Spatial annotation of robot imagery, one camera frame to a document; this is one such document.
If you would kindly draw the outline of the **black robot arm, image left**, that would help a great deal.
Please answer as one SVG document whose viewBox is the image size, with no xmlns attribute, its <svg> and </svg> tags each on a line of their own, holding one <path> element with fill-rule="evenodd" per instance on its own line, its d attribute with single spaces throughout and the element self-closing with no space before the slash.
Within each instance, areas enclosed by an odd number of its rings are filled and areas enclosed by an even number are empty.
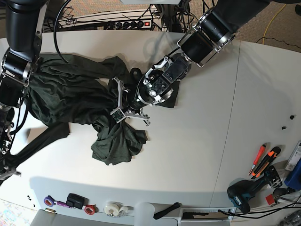
<svg viewBox="0 0 301 226">
<path fill-rule="evenodd" d="M 49 126 L 23 150 L 11 154 L 12 144 L 24 122 L 13 123 L 29 89 L 30 78 L 39 68 L 42 31 L 47 0 L 8 0 L 6 38 L 8 49 L 0 64 L 0 181 L 19 176 L 17 167 L 47 145 L 69 135 L 67 123 Z"/>
</svg>

